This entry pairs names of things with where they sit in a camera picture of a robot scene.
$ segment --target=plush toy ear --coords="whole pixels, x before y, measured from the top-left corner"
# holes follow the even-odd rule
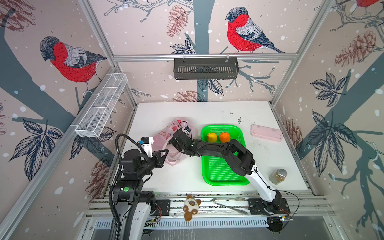
[[[192,220],[192,212],[185,212],[184,219],[186,222],[189,222]]]

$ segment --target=orange fruit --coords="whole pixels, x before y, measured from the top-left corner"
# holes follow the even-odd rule
[[[207,134],[207,141],[208,142],[216,142],[217,141],[217,135],[214,132],[210,132]]]
[[[218,138],[220,142],[229,142],[231,140],[231,135],[227,132],[223,132]]]

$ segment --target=white mesh basket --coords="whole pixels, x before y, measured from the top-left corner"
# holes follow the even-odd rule
[[[127,82],[124,73],[111,74],[75,130],[80,137],[100,136]]]

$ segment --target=silver metal lid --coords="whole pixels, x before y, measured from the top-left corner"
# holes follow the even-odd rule
[[[279,177],[286,177],[287,176],[287,171],[284,170],[284,169],[279,169],[277,171],[277,174],[279,175]]]

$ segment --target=stuffed animal keychain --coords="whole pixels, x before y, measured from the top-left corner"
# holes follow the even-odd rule
[[[197,214],[197,210],[199,209],[199,205],[201,203],[200,199],[194,199],[190,194],[187,196],[187,200],[184,202],[183,211],[184,219],[189,222],[192,220],[192,216]]]

